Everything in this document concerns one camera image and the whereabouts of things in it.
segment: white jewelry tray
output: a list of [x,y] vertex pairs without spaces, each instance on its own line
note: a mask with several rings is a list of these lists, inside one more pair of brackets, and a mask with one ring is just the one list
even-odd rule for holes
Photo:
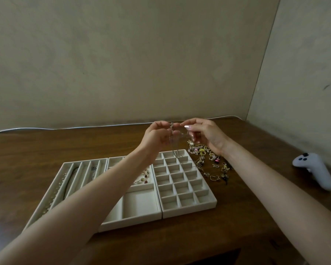
[[152,165],[163,218],[215,208],[216,197],[186,150],[160,152]]
[[[158,154],[147,168],[147,183],[132,185],[111,210],[98,232],[216,207],[217,200],[186,150]],[[65,162],[23,231],[124,156]]]

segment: white game controller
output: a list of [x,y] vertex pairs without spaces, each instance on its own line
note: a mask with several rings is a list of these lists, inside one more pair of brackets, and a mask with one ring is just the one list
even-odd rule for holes
[[296,167],[304,167],[313,174],[315,180],[324,190],[331,191],[331,175],[321,157],[316,153],[303,153],[293,160]]

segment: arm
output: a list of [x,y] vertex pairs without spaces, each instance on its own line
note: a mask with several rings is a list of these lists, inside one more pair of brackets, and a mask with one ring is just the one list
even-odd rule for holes
[[229,161],[309,264],[331,264],[328,209],[228,138],[214,122],[194,118],[182,125],[194,141]]
[[62,201],[0,252],[3,264],[68,264],[121,196],[169,142],[169,123],[154,122],[117,165]]

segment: white wall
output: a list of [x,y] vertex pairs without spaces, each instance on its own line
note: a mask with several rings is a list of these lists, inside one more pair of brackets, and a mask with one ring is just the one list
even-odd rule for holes
[[247,120],[331,165],[331,0],[281,0]]
[[0,129],[246,117],[278,0],[0,0]]

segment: white cable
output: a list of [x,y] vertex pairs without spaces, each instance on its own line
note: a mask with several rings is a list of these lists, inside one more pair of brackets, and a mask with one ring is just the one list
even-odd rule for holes
[[[213,117],[213,118],[207,118],[207,120],[211,119],[218,119],[218,118],[226,118],[226,117],[237,117],[240,120],[240,117],[236,115],[224,115],[224,116],[219,116],[219,117]],[[142,124],[152,124],[153,122],[147,122],[147,123],[134,123],[134,124],[117,124],[117,125],[98,125],[98,126],[77,126],[77,127],[68,127],[68,128],[41,128],[41,127],[19,127],[19,128],[10,128],[10,129],[3,129],[0,130],[1,132],[6,132],[6,131],[13,131],[13,130],[22,130],[22,129],[38,129],[38,130],[58,130],[58,129],[75,129],[75,128],[91,128],[91,127],[107,127],[107,126],[121,126],[121,125],[142,125]]]

